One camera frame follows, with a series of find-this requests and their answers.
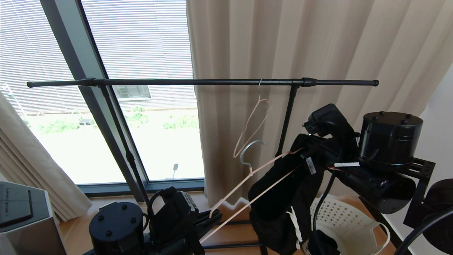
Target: basket handle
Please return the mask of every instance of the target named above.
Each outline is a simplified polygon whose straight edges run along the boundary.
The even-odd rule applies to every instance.
[[[373,232],[374,228],[376,228],[377,226],[381,225],[381,226],[384,227],[384,229],[386,230],[387,240],[386,240],[386,242],[385,242],[383,245],[380,246],[380,248],[378,248],[378,250],[377,250],[376,252],[371,253],[371,255],[379,254],[379,253],[387,246],[387,244],[389,244],[389,242],[390,242],[390,231],[389,231],[389,229],[387,228],[387,226],[386,226],[385,224],[383,224],[383,223],[380,223],[380,222],[376,222],[376,221],[375,221],[375,223],[376,223],[375,226],[373,226],[373,227],[370,229],[370,231],[371,231],[371,233],[373,234],[373,236],[374,236],[374,232]]]

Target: white plastic basket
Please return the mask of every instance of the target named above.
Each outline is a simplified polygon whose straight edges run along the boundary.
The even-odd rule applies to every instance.
[[[310,207],[312,219],[318,201],[319,199],[315,198]],[[387,241],[381,246],[377,245],[373,233],[373,229],[379,225],[387,232]],[[372,220],[349,204],[330,198],[326,198],[319,209],[316,229],[333,238],[342,255],[375,255],[390,241],[389,230],[384,224]],[[305,242],[302,249],[306,255],[311,255],[308,242]]]

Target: window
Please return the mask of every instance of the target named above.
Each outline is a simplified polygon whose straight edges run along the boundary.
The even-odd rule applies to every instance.
[[[193,77],[185,0],[82,5],[109,78]],[[193,86],[113,88],[150,180],[204,177]]]
[[[26,85],[73,80],[40,2],[0,3],[0,92],[76,184],[124,182],[79,88]]]
[[[135,85],[135,86],[114,86],[116,98],[118,99],[149,99],[151,93],[146,85]]]

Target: silver metal hook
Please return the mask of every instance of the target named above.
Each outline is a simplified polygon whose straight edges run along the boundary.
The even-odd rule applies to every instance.
[[[261,88],[260,88],[260,85],[261,85],[261,82],[263,81],[263,79],[260,79],[260,82],[258,83],[258,95],[261,97]]]
[[[252,144],[257,143],[257,142],[259,142],[259,143],[261,143],[261,144],[266,144],[266,143],[263,142],[262,140],[255,140],[255,141],[253,141],[253,142],[247,144],[247,145],[244,147],[244,149],[243,149],[242,152],[241,152],[241,156],[239,157],[241,163],[242,163],[243,165],[248,165],[249,168],[252,168],[252,165],[251,165],[250,163],[244,162],[244,153],[246,152],[246,150],[247,150],[250,146],[252,146]]]

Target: beige curtain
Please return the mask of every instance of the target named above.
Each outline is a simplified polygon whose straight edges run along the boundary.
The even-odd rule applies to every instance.
[[[450,0],[189,0],[196,78],[378,79],[378,87],[300,88],[284,151],[303,132],[308,115],[334,103],[359,130],[363,114],[401,111],[419,115],[453,61]],[[198,86],[200,134],[210,205],[247,173],[232,158],[234,145],[258,98],[257,86]],[[289,87],[264,87],[274,103],[246,153],[253,166],[273,158]],[[250,135],[265,114],[263,105]],[[253,176],[229,200],[246,197]],[[347,192],[339,181],[334,195]]]
[[[63,221],[82,216],[91,207],[90,200],[56,164],[2,93],[0,174],[10,182],[46,190],[55,214]]]

